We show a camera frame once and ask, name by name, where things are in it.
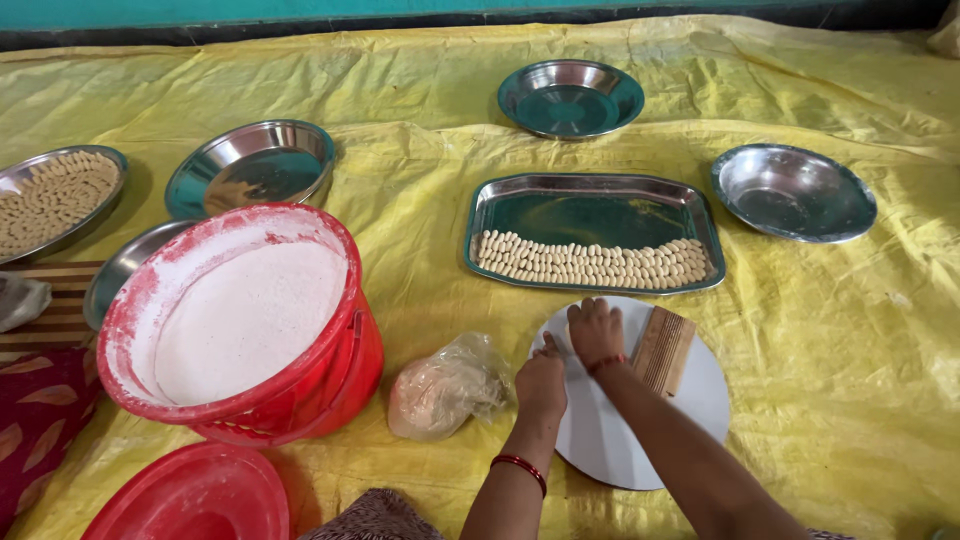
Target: white round board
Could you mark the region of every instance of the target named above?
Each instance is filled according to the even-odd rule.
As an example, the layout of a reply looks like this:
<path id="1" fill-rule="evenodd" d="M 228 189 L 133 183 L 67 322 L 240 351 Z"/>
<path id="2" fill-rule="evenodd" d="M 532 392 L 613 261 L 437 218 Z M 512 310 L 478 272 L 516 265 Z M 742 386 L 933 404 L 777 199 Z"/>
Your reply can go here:
<path id="1" fill-rule="evenodd" d="M 605 296 L 611 309 L 623 311 L 623 344 L 627 355 L 636 348 L 654 307 L 622 296 Z M 600 385 L 587 375 L 566 337 L 566 309 L 540 327 L 530 353 L 543 347 L 543 332 L 557 341 L 566 370 L 566 413 L 560 422 L 557 452 L 588 476 L 625 489 L 661 489 L 663 482 L 634 433 Z M 700 336 L 694 336 L 677 395 L 667 402 L 683 411 L 714 439 L 723 443 L 730 427 L 727 383 L 716 358 Z"/>

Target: white flour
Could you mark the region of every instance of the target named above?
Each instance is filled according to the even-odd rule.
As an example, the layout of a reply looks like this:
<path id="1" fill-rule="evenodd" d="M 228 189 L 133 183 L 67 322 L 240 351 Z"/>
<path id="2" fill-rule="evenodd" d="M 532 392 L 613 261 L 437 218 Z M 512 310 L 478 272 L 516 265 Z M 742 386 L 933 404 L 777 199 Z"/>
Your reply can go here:
<path id="1" fill-rule="evenodd" d="M 297 358 L 344 292 L 347 261 L 320 244 L 260 247 L 194 282 L 156 345 L 156 383 L 178 405 L 253 388 Z"/>

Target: teal wall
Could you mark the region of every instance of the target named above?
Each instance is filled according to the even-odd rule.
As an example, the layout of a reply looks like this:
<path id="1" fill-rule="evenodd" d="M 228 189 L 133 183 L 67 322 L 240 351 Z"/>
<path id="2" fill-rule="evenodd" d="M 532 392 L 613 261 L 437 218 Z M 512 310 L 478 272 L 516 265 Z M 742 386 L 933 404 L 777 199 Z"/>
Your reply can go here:
<path id="1" fill-rule="evenodd" d="M 790 6 L 823 0 L 0 0 L 0 30 L 71 30 L 416 15 L 692 5 Z"/>

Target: red thread bracelet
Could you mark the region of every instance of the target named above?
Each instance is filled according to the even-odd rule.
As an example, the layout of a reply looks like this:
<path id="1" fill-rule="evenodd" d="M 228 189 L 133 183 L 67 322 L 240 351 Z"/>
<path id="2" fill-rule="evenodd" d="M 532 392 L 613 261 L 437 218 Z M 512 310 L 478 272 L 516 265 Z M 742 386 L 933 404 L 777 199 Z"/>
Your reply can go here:
<path id="1" fill-rule="evenodd" d="M 540 489 L 543 490 L 543 498 L 546 499 L 546 480 L 543 479 L 543 475 L 540 474 L 540 471 L 537 470 L 537 467 L 531 465 L 529 461 L 523 459 L 522 457 L 517 457 L 516 455 L 501 454 L 490 462 L 490 468 L 492 469 L 493 465 L 496 465 L 497 463 L 513 463 L 517 467 L 533 475 L 534 478 L 540 483 Z"/>
<path id="2" fill-rule="evenodd" d="M 600 361 L 591 365 L 589 369 L 587 369 L 587 375 L 590 375 L 591 377 L 593 377 L 596 374 L 596 372 L 600 371 L 601 369 L 611 364 L 617 364 L 617 363 L 620 363 L 620 364 L 627 363 L 627 356 L 624 355 L 623 353 L 620 353 L 617 356 L 607 356 L 606 358 L 601 358 Z"/>

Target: yellow tarpaulin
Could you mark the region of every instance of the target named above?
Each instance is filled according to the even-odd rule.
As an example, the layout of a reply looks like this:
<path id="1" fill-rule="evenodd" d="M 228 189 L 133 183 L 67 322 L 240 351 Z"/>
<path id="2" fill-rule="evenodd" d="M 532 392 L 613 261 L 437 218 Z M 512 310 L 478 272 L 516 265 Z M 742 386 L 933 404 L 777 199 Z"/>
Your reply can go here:
<path id="1" fill-rule="evenodd" d="M 463 331 L 518 369 L 575 294 L 471 273 L 473 189 L 526 171 L 646 173 L 709 194 L 729 265 L 709 291 L 647 298 L 698 323 L 730 387 L 727 448 L 810 527 L 879 540 L 960 522 L 960 62 L 926 34 L 842 34 L 728 16 L 289 37 L 202 47 L 0 55 L 0 163 L 68 144 L 130 160 L 120 207 L 55 260 L 106 258 L 167 219 L 163 187 L 205 140 L 266 118 L 327 129 L 326 209 L 354 234 L 383 333 L 381 392 L 349 426 L 264 453 L 297 533 L 392 487 L 455 538 L 513 423 L 468 422 L 421 444 L 391 435 L 383 396 L 406 362 Z M 590 142 L 536 138 L 495 91 L 533 61 L 586 58 L 633 75 L 647 105 Z M 826 154 L 874 191 L 879 217 L 842 245 L 756 233 L 713 197 L 709 167 L 744 143 Z M 198 441 L 109 400 L 14 539 L 76 539 L 136 472 Z M 554 460 L 543 538 L 689 538 L 666 491 L 613 490 Z"/>

